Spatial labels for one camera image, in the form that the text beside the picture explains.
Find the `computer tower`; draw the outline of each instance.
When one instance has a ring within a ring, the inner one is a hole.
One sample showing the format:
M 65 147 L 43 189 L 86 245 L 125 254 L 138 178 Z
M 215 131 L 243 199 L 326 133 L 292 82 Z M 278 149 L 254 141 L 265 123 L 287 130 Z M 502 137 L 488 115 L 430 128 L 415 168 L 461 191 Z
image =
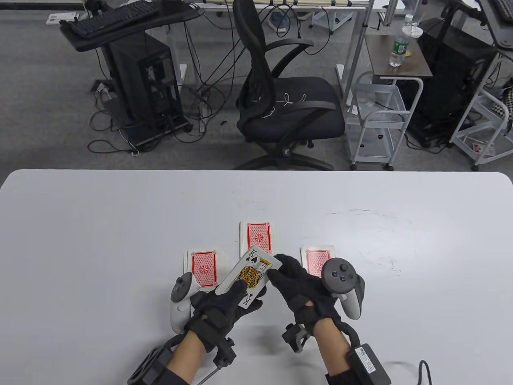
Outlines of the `computer tower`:
M 168 116 L 183 116 L 169 47 L 145 32 L 110 43 L 130 118 L 149 128 L 168 125 Z
M 424 33 L 418 43 L 433 77 L 423 80 L 408 132 L 424 147 L 450 137 L 496 54 L 494 47 L 453 26 L 438 39 L 442 26 L 439 18 L 420 23 Z M 397 82 L 407 108 L 417 92 L 413 83 Z

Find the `white vr controller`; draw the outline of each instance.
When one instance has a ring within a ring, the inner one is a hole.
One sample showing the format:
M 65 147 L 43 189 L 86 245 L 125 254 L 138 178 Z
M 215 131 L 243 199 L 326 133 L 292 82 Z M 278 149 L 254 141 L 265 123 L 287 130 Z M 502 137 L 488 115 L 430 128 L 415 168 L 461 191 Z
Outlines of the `white vr controller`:
M 322 269 L 321 279 L 324 286 L 340 299 L 346 316 L 352 320 L 359 319 L 362 314 L 362 302 L 365 281 L 354 267 L 345 259 L 332 258 Z M 187 321 L 191 318 L 190 298 L 201 289 L 191 272 L 187 272 L 176 280 L 171 292 L 170 321 L 173 331 L 184 332 Z

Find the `hand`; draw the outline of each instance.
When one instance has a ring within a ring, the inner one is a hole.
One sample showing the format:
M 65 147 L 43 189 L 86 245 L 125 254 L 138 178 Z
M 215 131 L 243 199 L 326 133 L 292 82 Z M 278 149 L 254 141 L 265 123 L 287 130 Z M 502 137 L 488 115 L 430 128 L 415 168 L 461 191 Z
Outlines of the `hand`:
M 216 329 L 219 334 L 223 337 L 232 330 L 233 325 L 244 315 L 254 312 L 262 307 L 262 301 L 259 299 L 255 299 L 251 305 L 244 309 L 239 306 L 239 302 L 246 295 L 246 290 L 248 286 L 246 282 L 240 280 L 233 283 L 230 290 L 228 290 L 225 294 L 217 295 L 214 290 L 205 293 L 198 292 L 191 297 L 191 304 L 194 307 L 194 314 L 192 318 L 187 322 L 185 328 L 188 329 L 188 325 L 193 324 L 198 319 L 203 319 L 208 322 L 214 329 Z M 266 293 L 266 287 L 258 293 L 257 298 L 262 297 Z M 220 326 L 218 322 L 214 322 L 213 320 L 209 320 L 208 316 L 205 314 L 209 309 L 216 309 L 221 312 L 226 317 L 226 322 L 223 322 L 223 325 Z M 203 345 L 207 352 L 210 352 L 214 346 L 212 344 L 205 341 L 200 337 Z
M 298 320 L 298 313 L 311 306 L 310 301 L 313 303 L 315 314 L 304 323 L 310 333 L 313 333 L 313 327 L 321 319 L 331 318 L 340 321 L 340 315 L 334 307 L 337 299 L 324 287 L 320 278 L 308 274 L 296 258 L 283 254 L 274 257 L 282 266 L 278 270 L 269 270 L 267 276 L 280 291 L 289 309 L 294 312 L 296 322 L 301 321 Z

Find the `shoe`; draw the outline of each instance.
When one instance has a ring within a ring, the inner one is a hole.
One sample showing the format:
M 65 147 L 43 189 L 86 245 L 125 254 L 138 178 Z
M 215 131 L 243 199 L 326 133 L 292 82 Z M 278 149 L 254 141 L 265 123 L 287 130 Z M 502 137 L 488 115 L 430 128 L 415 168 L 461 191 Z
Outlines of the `shoe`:
M 290 19 L 285 12 L 279 10 L 269 16 L 269 25 L 277 33 L 285 33 L 289 29 Z
M 312 12 L 296 12 L 295 16 L 298 18 L 298 20 L 307 20 L 312 16 Z

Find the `battery pack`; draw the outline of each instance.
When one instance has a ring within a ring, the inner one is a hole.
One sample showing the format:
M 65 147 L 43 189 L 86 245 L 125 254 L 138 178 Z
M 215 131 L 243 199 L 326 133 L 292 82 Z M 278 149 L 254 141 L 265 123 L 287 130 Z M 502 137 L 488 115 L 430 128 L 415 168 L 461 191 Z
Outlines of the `battery pack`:
M 365 343 L 346 355 L 349 366 L 362 385 L 390 385 L 390 377 L 379 362 L 369 344 Z

